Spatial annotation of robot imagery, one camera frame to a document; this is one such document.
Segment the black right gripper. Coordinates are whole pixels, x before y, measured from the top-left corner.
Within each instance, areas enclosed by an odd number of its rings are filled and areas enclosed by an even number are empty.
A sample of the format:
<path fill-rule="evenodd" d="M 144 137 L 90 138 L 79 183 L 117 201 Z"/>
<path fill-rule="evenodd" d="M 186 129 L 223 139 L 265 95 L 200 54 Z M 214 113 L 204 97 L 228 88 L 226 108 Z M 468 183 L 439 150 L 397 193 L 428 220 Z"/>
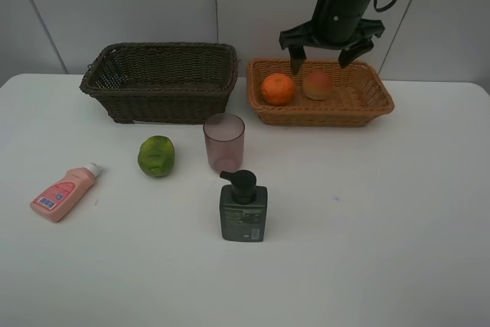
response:
<path fill-rule="evenodd" d="M 381 21 L 363 18 L 370 3 L 371 0 L 317 0 L 310 21 L 282 31 L 279 43 L 282 49 L 289 50 L 291 73 L 296 75 L 305 62 L 303 47 L 343 49 L 338 56 L 341 68 L 370 52 L 374 47 L 371 38 L 384 33 Z"/>

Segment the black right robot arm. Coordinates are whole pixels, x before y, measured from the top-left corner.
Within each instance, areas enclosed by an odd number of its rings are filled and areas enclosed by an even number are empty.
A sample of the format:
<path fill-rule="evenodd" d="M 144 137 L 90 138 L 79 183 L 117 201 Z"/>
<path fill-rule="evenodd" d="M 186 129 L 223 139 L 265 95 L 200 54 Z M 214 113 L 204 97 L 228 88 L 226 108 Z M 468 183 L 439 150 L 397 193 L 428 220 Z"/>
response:
<path fill-rule="evenodd" d="M 369 5 L 382 13 L 396 3 L 397 0 L 317 0 L 309 21 L 279 34 L 280 47 L 289 51 L 291 72 L 296 75 L 306 61 L 305 47 L 339 51 L 342 68 L 372 51 L 372 38 L 380 38 L 385 27 L 381 20 L 364 18 L 364 13 Z"/>

